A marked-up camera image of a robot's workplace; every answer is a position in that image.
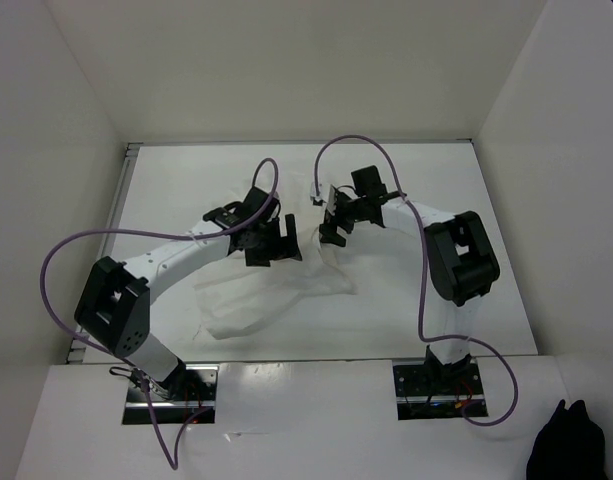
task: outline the cable connector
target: cable connector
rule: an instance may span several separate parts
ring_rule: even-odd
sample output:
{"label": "cable connector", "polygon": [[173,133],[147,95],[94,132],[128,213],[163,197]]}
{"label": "cable connector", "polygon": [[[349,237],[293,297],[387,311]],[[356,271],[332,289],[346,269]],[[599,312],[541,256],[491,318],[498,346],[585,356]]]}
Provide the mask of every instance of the cable connector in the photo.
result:
{"label": "cable connector", "polygon": [[321,207],[324,204],[324,199],[322,198],[323,191],[324,186],[321,183],[319,184],[319,194],[315,188],[315,182],[310,184],[310,201],[313,202],[313,205]]}

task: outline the white panel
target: white panel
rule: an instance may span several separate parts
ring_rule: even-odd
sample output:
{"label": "white panel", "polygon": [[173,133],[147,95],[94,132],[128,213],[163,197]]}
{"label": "white panel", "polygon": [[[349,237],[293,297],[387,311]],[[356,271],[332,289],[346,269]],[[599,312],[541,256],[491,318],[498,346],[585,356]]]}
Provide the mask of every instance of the white panel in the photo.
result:
{"label": "white panel", "polygon": [[[484,298],[474,336],[491,342],[505,354],[535,354],[526,313],[472,145],[389,144],[386,148],[411,198],[445,211],[473,210],[483,219],[501,276]],[[184,232],[206,211],[239,199],[231,192],[247,191],[257,162],[267,156],[277,159],[281,179],[294,186],[290,193],[298,227],[301,221],[314,221],[309,225],[316,225],[323,212],[312,206],[308,192],[318,150],[317,144],[143,147],[120,226]],[[351,171],[373,164],[379,167],[389,188],[394,189],[386,163],[370,145],[331,147],[322,159],[321,178],[337,185],[347,184]],[[126,259],[161,243],[121,236],[115,241],[112,255],[117,260]],[[266,328],[252,335],[215,340],[202,326],[195,293],[199,276],[194,274],[153,304],[152,331],[180,358],[189,361],[424,356],[425,345],[417,337],[416,315],[421,270],[419,241],[375,225],[360,225],[350,236],[348,246],[335,248],[334,254],[354,282],[356,295],[304,298],[272,318],[272,322],[264,322]],[[212,267],[219,268],[219,263]],[[443,319],[447,312],[444,303],[429,288],[428,322]],[[490,354],[477,346],[473,351]],[[88,349],[86,361],[112,360]]]}
{"label": "white panel", "polygon": [[544,0],[48,0],[124,139],[474,136]]}
{"label": "white panel", "polygon": [[476,140],[538,341],[613,352],[613,5],[553,0]]}
{"label": "white panel", "polygon": [[[566,391],[551,357],[509,359],[521,395],[504,424],[397,420],[391,363],[224,365],[214,425],[184,433],[180,478],[521,480],[537,432]],[[493,359],[480,369],[492,415],[512,397]],[[17,480],[161,479],[152,427],[122,426],[126,381],[108,365],[53,367]],[[178,426],[165,425],[172,444]]]}
{"label": "white panel", "polygon": [[556,358],[571,402],[583,399],[606,437],[606,474],[613,479],[613,356],[567,354]]}
{"label": "white panel", "polygon": [[[48,366],[66,355],[39,300],[41,261],[67,234],[104,224],[121,150],[46,7],[0,1],[0,479],[15,475]],[[98,242],[55,262],[60,312],[73,311]]]}

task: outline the white wall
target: white wall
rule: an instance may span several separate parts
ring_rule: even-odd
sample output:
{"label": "white wall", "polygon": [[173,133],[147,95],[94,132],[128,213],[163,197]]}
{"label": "white wall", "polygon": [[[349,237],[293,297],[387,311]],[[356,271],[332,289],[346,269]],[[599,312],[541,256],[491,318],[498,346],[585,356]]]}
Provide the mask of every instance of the white wall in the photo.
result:
{"label": "white wall", "polygon": [[613,6],[550,0],[475,147],[543,353],[613,352]]}
{"label": "white wall", "polygon": [[[15,475],[48,366],[67,339],[38,274],[62,237],[102,226],[122,146],[46,7],[0,0],[0,480]],[[50,291],[70,320],[98,240],[69,248]]]}
{"label": "white wall", "polygon": [[474,136],[545,0],[47,0],[131,141]]}

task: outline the purple cable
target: purple cable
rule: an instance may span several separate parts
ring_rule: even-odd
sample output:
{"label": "purple cable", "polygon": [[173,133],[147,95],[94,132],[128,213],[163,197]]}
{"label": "purple cable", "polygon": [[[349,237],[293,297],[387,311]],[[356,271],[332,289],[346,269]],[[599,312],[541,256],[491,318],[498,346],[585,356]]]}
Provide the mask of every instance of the purple cable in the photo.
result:
{"label": "purple cable", "polygon": [[427,337],[426,335],[424,335],[424,310],[426,308],[426,289],[427,289],[427,283],[428,283],[428,248],[426,246],[426,237],[424,235],[424,222],[422,221],[422,217],[417,211],[417,208],[415,208],[415,205],[413,205],[413,203],[410,200],[408,200],[408,198],[406,197],[406,194],[404,193],[404,190],[402,189],[401,183],[399,181],[399,176],[397,175],[395,164],[393,163],[393,160],[390,158],[390,155],[388,155],[388,152],[386,152],[386,150],[384,150],[384,147],[382,147],[375,140],[373,140],[372,138],[366,137],[364,135],[342,135],[340,137],[333,138],[319,150],[319,153],[317,154],[317,158],[315,159],[315,167],[314,167],[313,173],[314,173],[314,179],[315,179],[316,194],[319,196],[319,193],[320,193],[319,192],[319,162],[322,158],[322,154],[326,151],[328,147],[330,147],[334,143],[340,142],[342,140],[350,140],[350,139],[362,140],[364,142],[370,143],[375,148],[377,148],[377,150],[381,152],[381,154],[384,156],[384,158],[388,162],[391,172],[393,173],[393,180],[395,181],[397,193],[399,193],[399,196],[406,203],[406,205],[408,205],[408,207],[412,210],[413,215],[415,216],[415,220],[417,222],[417,228],[419,229],[419,237],[421,239],[421,245],[422,245],[422,281],[421,281],[421,287],[419,290],[419,311],[417,314],[417,319],[418,319],[417,320],[417,335],[419,336],[419,339],[424,343],[441,342],[442,340],[465,340],[467,342],[476,343],[490,350],[493,353],[493,355],[495,355],[500,360],[500,362],[502,362],[502,365],[506,367],[506,370],[508,371],[508,375],[510,376],[511,381],[513,382],[513,401],[509,409],[506,411],[504,415],[490,422],[480,422],[477,420],[473,420],[472,418],[466,415],[467,407],[473,405],[472,403],[466,405],[465,407],[461,409],[461,414],[464,417],[464,419],[466,419],[467,422],[473,425],[477,425],[478,427],[492,427],[495,425],[499,425],[500,423],[504,422],[508,417],[510,417],[513,414],[513,412],[515,411],[515,408],[517,407],[517,402],[519,401],[519,385],[517,384],[517,378],[515,377],[515,372],[513,372],[513,369],[508,364],[506,359],[502,356],[502,354],[499,353],[492,345],[484,342],[483,340],[478,340],[477,338],[473,338],[473,337],[467,337],[466,335],[452,334],[452,335],[439,335],[436,337]]}
{"label": "purple cable", "polygon": [[[48,315],[50,315],[50,317],[53,319],[53,321],[57,324],[59,328],[61,328],[66,333],[68,333],[75,340],[79,340],[80,342],[84,343],[85,345],[88,345],[89,347],[92,347],[96,350],[99,350],[100,352],[104,352],[104,353],[111,355],[111,353],[106,348],[102,347],[101,345],[97,345],[91,342],[86,337],[78,334],[75,330],[73,330],[68,325],[66,325],[59,318],[59,316],[57,315],[57,312],[55,312],[52,305],[50,304],[50,300],[48,299],[48,293],[46,290],[46,273],[48,271],[48,265],[50,264],[50,261],[55,256],[55,254],[59,250],[61,250],[62,247],[68,245],[69,243],[79,238],[84,238],[84,237],[88,237],[91,235],[104,235],[104,234],[112,233],[112,234],[122,234],[122,235],[135,235],[139,237],[161,238],[164,240],[176,240],[176,241],[181,241],[181,242],[209,240],[211,238],[218,238],[224,235],[231,235],[243,228],[246,228],[248,225],[250,225],[255,220],[257,220],[262,215],[262,213],[264,213],[266,208],[270,205],[270,203],[275,198],[275,192],[277,191],[277,184],[279,183],[279,167],[277,166],[277,162],[275,162],[275,160],[273,160],[272,158],[265,158],[264,160],[262,160],[257,166],[257,169],[255,170],[255,178],[257,177],[259,170],[266,163],[270,163],[273,166],[273,170],[275,170],[275,176],[273,178],[273,185],[271,186],[270,192],[268,192],[268,197],[266,198],[262,206],[259,208],[259,210],[257,210],[251,217],[247,218],[242,223],[232,228],[227,228],[226,230],[222,230],[221,232],[207,233],[207,234],[197,235],[197,236],[192,236],[192,237],[189,235],[174,235],[174,234],[169,234],[169,233],[157,233],[157,232],[149,232],[149,231],[144,231],[144,230],[129,230],[125,228],[100,228],[100,229],[93,229],[93,230],[84,230],[83,232],[75,233],[63,239],[61,242],[55,245],[48,252],[48,254],[46,255],[46,258],[44,258],[44,261],[42,262],[42,268],[39,272],[39,291],[42,297],[42,302],[44,303],[44,307],[46,308]],[[126,359],[120,358],[119,360],[125,362],[131,367],[134,367],[134,365],[132,365]],[[177,450],[179,447],[179,440],[182,436],[184,428],[186,428],[186,426],[190,422],[192,422],[197,416],[202,414],[205,410],[200,410],[199,412],[196,412],[191,417],[189,417],[184,422],[184,424],[181,426],[181,428],[179,429],[179,432],[177,433],[177,439],[175,440],[174,459],[171,458],[170,452],[168,451],[168,448],[166,447],[166,443],[164,442],[164,439],[162,438],[162,434],[159,430],[159,425],[157,424],[157,417],[155,415],[155,409],[153,408],[153,403],[150,398],[148,384],[145,383],[146,381],[143,375],[141,374],[141,372],[138,369],[135,369],[135,371],[137,372],[138,376],[141,379],[142,390],[144,392],[144,395],[146,396],[146,402],[148,403],[148,413],[150,415],[151,422],[153,423],[153,428],[155,429],[155,435],[157,436],[157,440],[159,441],[159,444],[162,447],[162,451],[164,452],[164,455],[166,456],[166,460],[168,460],[168,463],[170,464],[171,468],[173,470],[177,470],[177,468],[179,467],[179,462],[177,459]]]}

